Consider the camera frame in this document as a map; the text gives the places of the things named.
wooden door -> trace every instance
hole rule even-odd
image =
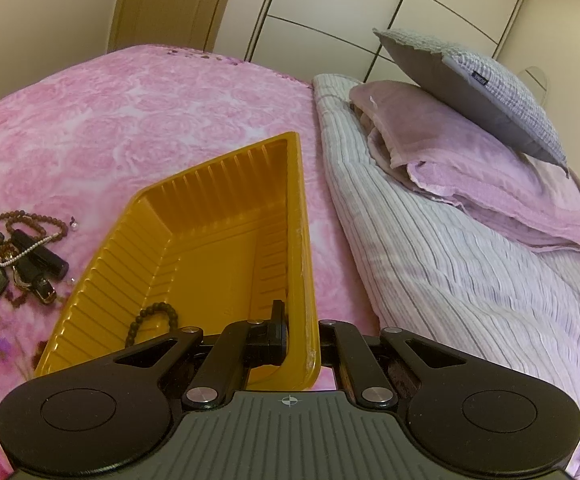
[[[227,0],[117,0],[109,50],[146,43],[211,51]]]

metal screw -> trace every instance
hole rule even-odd
[[[372,388],[364,389],[361,393],[361,396],[368,402],[380,404],[382,402],[388,402],[394,396],[394,394],[388,388],[373,386]]]
[[[209,388],[207,386],[198,386],[197,388],[192,388],[188,393],[186,393],[188,399],[192,402],[199,402],[200,404],[205,404],[206,402],[212,402],[216,399],[219,394],[214,388]]]

striped comforter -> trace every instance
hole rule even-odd
[[[326,176],[381,326],[566,391],[580,407],[580,254],[535,254],[377,167],[339,75],[314,79]],[[580,444],[568,466],[580,479]]]

crosshair marking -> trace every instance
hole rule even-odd
[[[281,400],[279,400],[279,402],[284,403],[288,407],[292,407],[297,402],[301,402],[301,401],[299,399],[297,399],[296,397],[292,397],[291,395],[288,395],[287,397],[284,397]]]

white wardrobe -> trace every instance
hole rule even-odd
[[[303,80],[322,72],[368,81],[409,80],[381,48],[372,28],[406,27],[496,57],[520,3],[265,0],[243,57]]]

